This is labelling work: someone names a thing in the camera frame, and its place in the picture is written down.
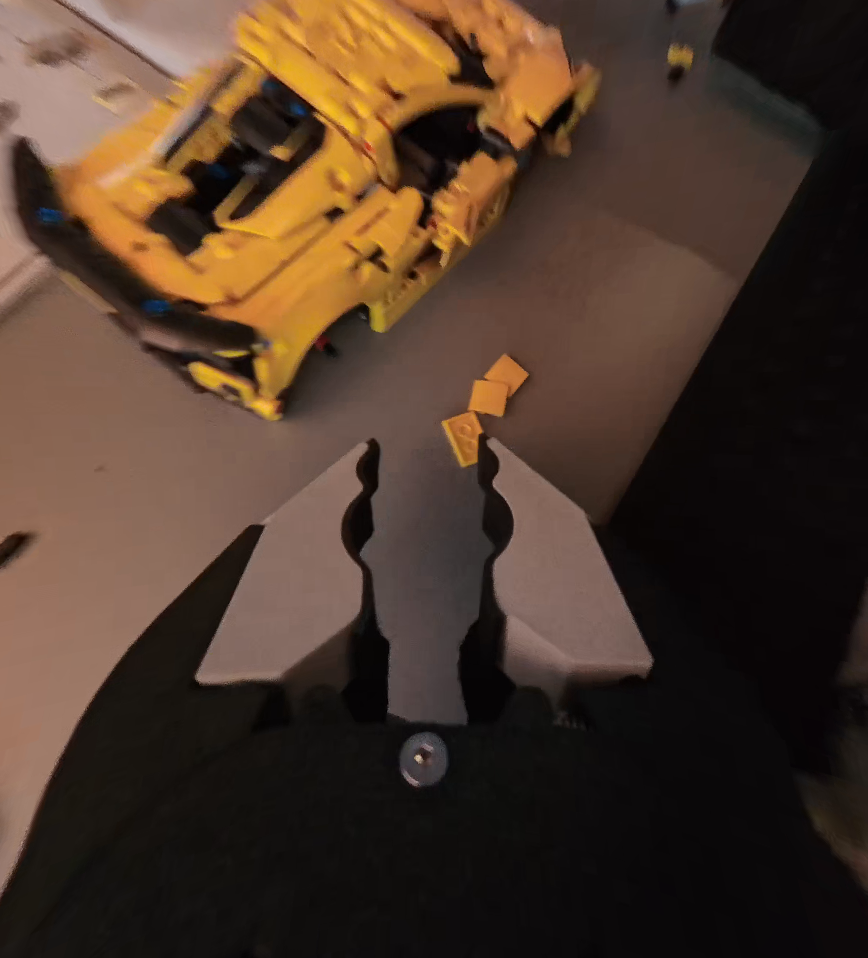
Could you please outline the grey desk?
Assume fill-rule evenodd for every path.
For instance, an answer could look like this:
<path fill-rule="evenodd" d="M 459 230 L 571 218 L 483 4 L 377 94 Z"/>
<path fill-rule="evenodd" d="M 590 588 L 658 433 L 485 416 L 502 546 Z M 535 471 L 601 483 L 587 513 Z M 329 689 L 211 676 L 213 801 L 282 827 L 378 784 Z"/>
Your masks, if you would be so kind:
<path fill-rule="evenodd" d="M 603 70 L 566 159 L 393 330 L 359 319 L 285 419 L 194 393 L 63 281 L 0 326 L 0 892 L 95 692 L 246 526 L 380 443 L 373 569 L 392 711 L 460 722 L 456 652 L 488 543 L 441 422 L 501 354 L 530 376 L 486 430 L 595 521 L 615 508 L 772 234 L 814 143 L 709 58 L 713 3 L 525 2 Z M 667 81 L 667 48 L 694 49 Z"/>

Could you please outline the yellow toy brick car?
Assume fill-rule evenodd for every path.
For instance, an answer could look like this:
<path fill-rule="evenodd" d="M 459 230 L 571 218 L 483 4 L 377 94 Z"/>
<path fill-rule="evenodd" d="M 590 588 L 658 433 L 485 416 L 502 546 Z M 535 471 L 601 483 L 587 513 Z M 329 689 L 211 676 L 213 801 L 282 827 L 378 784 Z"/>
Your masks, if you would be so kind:
<path fill-rule="evenodd" d="M 23 137 L 29 241 L 143 352 L 275 422 L 308 353 L 383 332 L 567 156 L 602 72 L 515 2 L 260 2 L 217 64 L 80 158 Z"/>

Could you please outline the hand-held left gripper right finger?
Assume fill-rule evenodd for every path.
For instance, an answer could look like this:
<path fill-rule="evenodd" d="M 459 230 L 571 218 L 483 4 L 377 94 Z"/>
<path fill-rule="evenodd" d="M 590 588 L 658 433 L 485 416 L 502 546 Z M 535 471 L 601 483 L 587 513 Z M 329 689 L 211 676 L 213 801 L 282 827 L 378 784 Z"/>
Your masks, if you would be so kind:
<path fill-rule="evenodd" d="M 653 656 L 584 509 L 487 436 L 477 479 L 489 553 L 459 652 L 467 720 L 497 721 L 519 689 L 564 712 L 582 690 L 648 677 Z"/>

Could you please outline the yellow rectangular brick plate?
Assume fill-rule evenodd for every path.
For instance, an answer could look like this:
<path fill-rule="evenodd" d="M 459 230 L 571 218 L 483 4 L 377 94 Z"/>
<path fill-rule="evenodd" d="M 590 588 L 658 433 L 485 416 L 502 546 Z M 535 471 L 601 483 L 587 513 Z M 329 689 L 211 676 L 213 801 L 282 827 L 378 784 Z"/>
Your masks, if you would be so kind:
<path fill-rule="evenodd" d="M 479 458 L 480 437 L 484 434 L 477 413 L 467 410 L 443 420 L 440 425 L 459 466 L 475 465 Z"/>

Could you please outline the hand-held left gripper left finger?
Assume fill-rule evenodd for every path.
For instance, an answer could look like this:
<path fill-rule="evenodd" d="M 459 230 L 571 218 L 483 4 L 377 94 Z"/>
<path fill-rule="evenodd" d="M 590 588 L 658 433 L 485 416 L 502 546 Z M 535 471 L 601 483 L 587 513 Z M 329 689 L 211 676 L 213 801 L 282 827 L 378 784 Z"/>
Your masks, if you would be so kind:
<path fill-rule="evenodd" d="M 390 643 L 362 555 L 379 466 L 378 441 L 363 441 L 263 521 L 199 685 L 272 686 L 293 710 L 329 688 L 355 720 L 385 721 Z"/>

